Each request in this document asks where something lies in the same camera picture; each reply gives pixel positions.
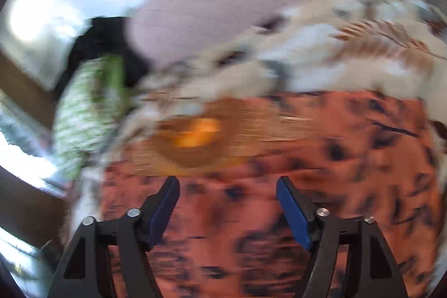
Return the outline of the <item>orange floral blouse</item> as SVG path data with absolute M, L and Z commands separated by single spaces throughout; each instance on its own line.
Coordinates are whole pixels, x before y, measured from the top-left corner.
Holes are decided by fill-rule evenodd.
M 246 101 L 290 133 L 241 161 L 180 175 L 180 198 L 148 258 L 165 297 L 292 297 L 309 261 L 308 226 L 278 181 L 342 219 L 372 216 L 410 297 L 422 297 L 438 247 L 441 193 L 422 100 L 371 91 L 277 94 Z

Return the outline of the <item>stained glass wooden door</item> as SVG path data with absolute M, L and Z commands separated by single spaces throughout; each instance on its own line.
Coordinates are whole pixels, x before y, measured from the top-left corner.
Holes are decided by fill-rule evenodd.
M 49 154 L 54 107 L 1 56 L 1 257 L 26 297 L 46 297 L 67 196 Z

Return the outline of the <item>green white patterned pillow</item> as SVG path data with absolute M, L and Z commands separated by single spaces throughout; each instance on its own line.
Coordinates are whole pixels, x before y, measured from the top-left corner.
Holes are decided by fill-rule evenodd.
M 59 172 L 74 180 L 127 111 L 123 59 L 112 54 L 86 61 L 58 102 L 53 151 Z

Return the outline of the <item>leaf print fleece blanket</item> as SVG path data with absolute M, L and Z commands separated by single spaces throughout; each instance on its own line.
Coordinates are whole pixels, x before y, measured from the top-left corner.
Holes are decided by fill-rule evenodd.
M 71 183 L 61 230 L 118 219 L 167 177 L 241 161 L 271 138 L 312 131 L 246 101 L 277 94 L 371 91 L 420 99 L 440 193 L 446 183 L 446 16 L 424 0 L 314 0 L 230 42 L 172 63 L 127 91 L 127 111 Z

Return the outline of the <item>black garment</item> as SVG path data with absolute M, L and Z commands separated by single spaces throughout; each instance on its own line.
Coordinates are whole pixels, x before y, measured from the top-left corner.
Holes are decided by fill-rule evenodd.
M 136 54 L 125 38 L 127 20 L 125 16 L 100 16 L 91 19 L 91 26 L 73 43 L 66 68 L 54 87 L 52 94 L 56 101 L 63 94 L 80 64 L 100 58 L 105 54 L 114 54 L 123 58 L 124 84 L 127 87 L 133 87 L 150 70 L 150 63 Z

